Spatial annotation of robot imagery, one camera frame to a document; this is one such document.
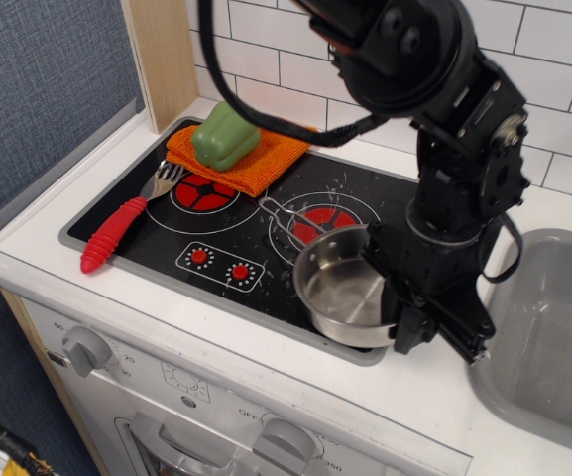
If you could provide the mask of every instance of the metal pot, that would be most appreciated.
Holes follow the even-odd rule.
[[[268,202],[321,234],[304,244],[282,225],[277,214],[267,207]],[[369,240],[367,226],[346,226],[325,232],[304,215],[282,207],[271,198],[260,200],[260,206],[273,216],[283,232],[302,246],[294,263],[294,288],[316,330],[351,347],[392,345],[390,331],[395,324],[381,324],[385,280],[361,255]]]

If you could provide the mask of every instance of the red fork handle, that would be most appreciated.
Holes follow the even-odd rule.
[[[97,270],[109,259],[131,224],[147,208],[147,199],[138,196],[123,203],[91,235],[80,257],[80,271],[85,275]]]

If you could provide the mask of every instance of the orange towel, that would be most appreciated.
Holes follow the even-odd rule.
[[[167,160],[253,197],[259,196],[309,148],[306,142],[262,129],[262,142],[257,149],[228,171],[217,172],[195,158],[190,138],[197,127],[188,126],[172,135],[167,142]]]

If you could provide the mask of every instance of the gray sink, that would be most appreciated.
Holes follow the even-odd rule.
[[[470,377],[498,417],[572,448],[572,232],[523,238],[519,270],[487,304],[498,330],[490,358]]]

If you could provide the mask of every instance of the toy stove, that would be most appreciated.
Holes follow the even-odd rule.
[[[175,131],[192,124],[196,122],[186,120]],[[65,227],[61,239],[66,245],[82,251],[114,210],[138,196],[166,156],[168,138]],[[412,181],[307,153],[264,195],[330,230],[404,220],[415,189]],[[304,243],[318,234],[289,216],[281,219]],[[108,263],[298,340],[340,349],[344,346],[312,327],[294,290],[291,275],[299,251],[300,245],[275,225],[257,199],[185,172],[168,195],[149,203]]]

